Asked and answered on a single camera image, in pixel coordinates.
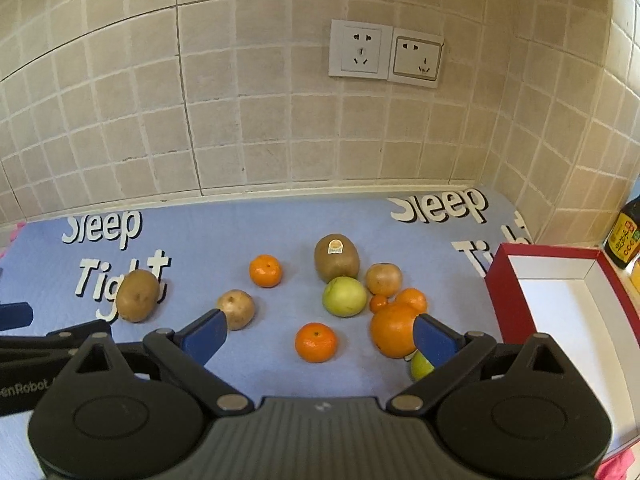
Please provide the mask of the small mandarin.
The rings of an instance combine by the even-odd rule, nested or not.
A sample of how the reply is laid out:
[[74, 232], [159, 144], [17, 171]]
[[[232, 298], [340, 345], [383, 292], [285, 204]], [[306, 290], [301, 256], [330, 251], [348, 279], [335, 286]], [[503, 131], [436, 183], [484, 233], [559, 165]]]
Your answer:
[[426, 296], [420, 289], [409, 287], [401, 290], [395, 297], [395, 301], [400, 304], [408, 304], [420, 313], [424, 313], [428, 309], [428, 301]]

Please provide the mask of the small knobby potato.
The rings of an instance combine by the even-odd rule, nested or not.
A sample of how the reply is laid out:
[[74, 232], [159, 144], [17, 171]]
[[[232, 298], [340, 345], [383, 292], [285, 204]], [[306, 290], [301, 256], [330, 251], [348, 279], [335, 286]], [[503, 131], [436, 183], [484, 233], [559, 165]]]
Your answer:
[[242, 330], [252, 322], [256, 311], [253, 298], [241, 289], [224, 292], [217, 299], [216, 307], [224, 312], [229, 330]]

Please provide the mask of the large orange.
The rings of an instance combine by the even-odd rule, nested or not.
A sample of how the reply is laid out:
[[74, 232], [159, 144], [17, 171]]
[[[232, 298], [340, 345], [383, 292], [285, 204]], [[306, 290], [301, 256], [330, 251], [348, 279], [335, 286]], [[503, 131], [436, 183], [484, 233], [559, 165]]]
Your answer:
[[391, 359], [403, 359], [416, 351], [413, 324], [420, 312], [410, 304], [393, 302], [373, 315], [370, 336], [373, 344]]

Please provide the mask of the brown potato large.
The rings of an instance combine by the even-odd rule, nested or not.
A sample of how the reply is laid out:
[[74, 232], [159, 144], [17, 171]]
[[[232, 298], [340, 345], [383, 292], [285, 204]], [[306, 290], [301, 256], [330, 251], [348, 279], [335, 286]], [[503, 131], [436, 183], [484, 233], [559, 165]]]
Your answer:
[[115, 298], [117, 312], [125, 321], [143, 322], [154, 311], [158, 296], [160, 283], [150, 271], [131, 271], [119, 285]]

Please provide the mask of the brown round fruit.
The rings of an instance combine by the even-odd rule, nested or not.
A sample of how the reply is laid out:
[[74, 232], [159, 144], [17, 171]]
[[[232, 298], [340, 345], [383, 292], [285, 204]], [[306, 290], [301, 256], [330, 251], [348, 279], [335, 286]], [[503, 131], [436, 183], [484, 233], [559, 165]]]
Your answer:
[[404, 277], [396, 264], [381, 262], [370, 266], [364, 280], [372, 295], [390, 298], [400, 291]]

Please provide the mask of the green apple pale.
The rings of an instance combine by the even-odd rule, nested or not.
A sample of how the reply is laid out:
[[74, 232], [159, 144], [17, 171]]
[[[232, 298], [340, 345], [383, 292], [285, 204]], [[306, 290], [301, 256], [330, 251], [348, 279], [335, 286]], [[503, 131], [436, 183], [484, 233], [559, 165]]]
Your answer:
[[348, 276], [338, 276], [329, 281], [322, 294], [323, 307], [340, 318], [359, 314], [367, 301], [367, 289], [356, 278]]

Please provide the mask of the kiwi with sticker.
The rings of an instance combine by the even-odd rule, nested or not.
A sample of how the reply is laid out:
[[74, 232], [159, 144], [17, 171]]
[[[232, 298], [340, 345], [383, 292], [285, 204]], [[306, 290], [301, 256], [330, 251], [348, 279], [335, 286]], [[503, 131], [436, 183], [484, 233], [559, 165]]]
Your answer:
[[314, 267], [325, 283], [339, 276], [356, 278], [360, 270], [358, 250], [345, 235], [326, 235], [314, 248]]

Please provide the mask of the red white cardboard box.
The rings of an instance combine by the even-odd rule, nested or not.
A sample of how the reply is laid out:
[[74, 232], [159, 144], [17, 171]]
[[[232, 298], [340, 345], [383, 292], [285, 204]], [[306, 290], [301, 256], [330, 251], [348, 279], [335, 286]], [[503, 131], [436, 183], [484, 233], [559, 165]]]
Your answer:
[[485, 276], [502, 340], [546, 333], [610, 416], [611, 457], [639, 441], [639, 315], [599, 249], [502, 244]]

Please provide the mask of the yellow detergent jug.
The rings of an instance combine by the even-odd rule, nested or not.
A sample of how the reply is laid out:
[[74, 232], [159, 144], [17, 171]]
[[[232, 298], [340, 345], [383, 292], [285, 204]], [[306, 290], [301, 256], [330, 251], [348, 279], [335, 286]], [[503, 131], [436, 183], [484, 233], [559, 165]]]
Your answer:
[[630, 284], [636, 292], [640, 292], [640, 256], [634, 258], [634, 261], [627, 268]]

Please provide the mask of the dark soy sauce bottle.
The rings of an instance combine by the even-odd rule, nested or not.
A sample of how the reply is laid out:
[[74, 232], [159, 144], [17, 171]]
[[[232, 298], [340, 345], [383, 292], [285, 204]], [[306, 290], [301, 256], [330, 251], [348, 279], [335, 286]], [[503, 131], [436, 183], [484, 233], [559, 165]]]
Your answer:
[[620, 269], [625, 269], [639, 251], [640, 196], [620, 210], [612, 226], [604, 251]]

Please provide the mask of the pink cloth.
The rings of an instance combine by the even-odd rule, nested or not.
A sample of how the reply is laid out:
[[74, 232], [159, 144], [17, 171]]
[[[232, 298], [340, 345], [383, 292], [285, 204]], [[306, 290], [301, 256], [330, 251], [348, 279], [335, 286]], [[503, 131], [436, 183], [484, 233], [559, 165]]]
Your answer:
[[605, 460], [599, 467], [594, 478], [596, 480], [625, 480], [629, 469], [636, 461], [634, 451], [627, 448]]

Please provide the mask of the white wall socket right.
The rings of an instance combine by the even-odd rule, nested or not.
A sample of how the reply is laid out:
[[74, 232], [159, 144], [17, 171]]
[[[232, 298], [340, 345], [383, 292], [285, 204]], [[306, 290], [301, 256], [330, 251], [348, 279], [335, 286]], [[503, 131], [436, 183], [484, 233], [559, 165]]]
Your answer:
[[443, 36], [395, 27], [387, 79], [396, 84], [435, 89], [444, 47]]

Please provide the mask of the white wall socket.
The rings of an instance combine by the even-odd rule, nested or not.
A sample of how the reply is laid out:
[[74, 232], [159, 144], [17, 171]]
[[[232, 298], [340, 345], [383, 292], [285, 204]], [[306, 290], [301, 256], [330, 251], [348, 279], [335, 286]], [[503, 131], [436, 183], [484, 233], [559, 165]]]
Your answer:
[[443, 36], [395, 27], [387, 79], [396, 84], [435, 89], [444, 47]]
[[329, 75], [386, 80], [393, 31], [388, 25], [333, 20]]

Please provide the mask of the white wall socket left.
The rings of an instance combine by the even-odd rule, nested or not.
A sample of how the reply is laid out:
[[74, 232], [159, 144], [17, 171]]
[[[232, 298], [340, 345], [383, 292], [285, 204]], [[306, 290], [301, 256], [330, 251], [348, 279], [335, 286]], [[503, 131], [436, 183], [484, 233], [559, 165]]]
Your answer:
[[329, 75], [386, 80], [393, 31], [388, 25], [333, 20]]

